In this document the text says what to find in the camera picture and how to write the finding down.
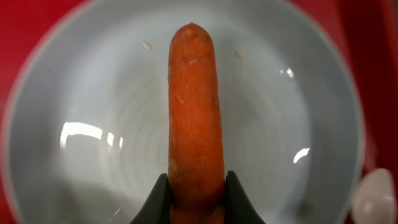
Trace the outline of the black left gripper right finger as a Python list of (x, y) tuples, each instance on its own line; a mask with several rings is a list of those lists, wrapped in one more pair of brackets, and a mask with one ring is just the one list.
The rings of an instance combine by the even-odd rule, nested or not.
[(225, 224), (266, 224), (257, 214), (233, 171), (228, 171), (225, 188)]

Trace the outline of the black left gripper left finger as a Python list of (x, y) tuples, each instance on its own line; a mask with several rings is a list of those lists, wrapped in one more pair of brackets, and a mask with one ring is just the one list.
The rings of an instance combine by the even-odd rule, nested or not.
[(130, 224), (169, 224), (172, 193), (166, 173), (160, 174), (142, 208)]

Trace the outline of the orange carrot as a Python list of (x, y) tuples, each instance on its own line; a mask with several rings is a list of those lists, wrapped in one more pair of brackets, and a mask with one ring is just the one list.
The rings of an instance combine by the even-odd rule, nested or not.
[(169, 49), (171, 223), (224, 223), (221, 113), (213, 41), (189, 23)]

